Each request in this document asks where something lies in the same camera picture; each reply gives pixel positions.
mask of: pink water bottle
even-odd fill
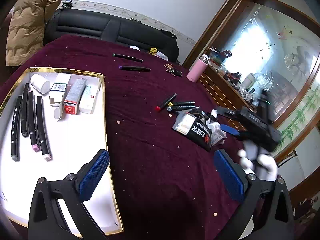
[[[187,78],[188,80],[192,82],[197,82],[199,77],[202,75],[202,73],[205,71],[209,64],[210,58],[203,54],[200,59],[197,59],[196,63],[192,67],[192,69],[189,71]]]

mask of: purple marker cap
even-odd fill
[[[37,151],[40,150],[40,149],[39,149],[39,146],[38,146],[37,144],[32,145],[32,149],[33,149],[35,152],[37,152]]]

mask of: maroon cloth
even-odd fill
[[[113,53],[142,58],[143,63]],[[213,164],[213,153],[221,147],[206,152],[171,129],[175,117],[154,110],[173,93],[178,94],[175,100],[194,100],[205,111],[215,108],[204,87],[186,78],[187,70],[181,68],[183,78],[174,77],[166,72],[166,63],[117,44],[66,35],[47,44],[0,88],[3,101],[22,72],[33,66],[106,76],[108,150],[124,224],[124,233],[110,239],[214,239],[238,205]],[[121,71],[119,65],[150,67],[151,72]],[[241,147],[231,136],[223,145],[234,160]]]

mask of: screw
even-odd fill
[[[42,183],[44,182],[44,177],[41,177],[40,179],[38,179],[38,183]]]
[[[248,178],[249,178],[250,180],[255,180],[255,179],[257,178],[257,176],[256,176],[255,174],[253,174],[253,173],[250,173],[250,174],[248,175]]]
[[[283,180],[282,178],[279,178],[279,179],[278,179],[278,182],[279,182],[280,184],[284,184],[284,180]]]
[[[75,178],[75,175],[73,173],[70,173],[67,175],[67,180],[73,180]]]

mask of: open cardboard box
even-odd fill
[[[45,161],[41,151],[32,150],[30,137],[21,135],[19,125],[20,161],[15,162],[11,158],[10,142],[13,111],[17,97],[23,94],[25,84],[30,82],[34,73],[44,76],[51,85],[58,73],[72,74],[66,94],[77,78],[86,78],[88,85],[96,85],[100,89],[92,114],[80,112],[77,115],[64,114],[62,119],[57,121],[53,114],[56,107],[50,106],[49,92],[42,95],[30,84],[30,90],[34,92],[35,98],[41,95],[43,99],[44,123],[52,160]],[[61,180],[69,173],[77,173],[82,165],[90,162],[100,149],[108,150],[104,76],[99,73],[71,69],[28,68],[13,85],[0,107],[0,201],[7,216],[14,222],[27,227],[37,180],[40,177],[45,177],[48,181]],[[59,200],[59,204],[71,232],[81,236],[64,201]],[[85,201],[84,205],[106,235],[123,231],[110,166],[102,176],[91,199]]]

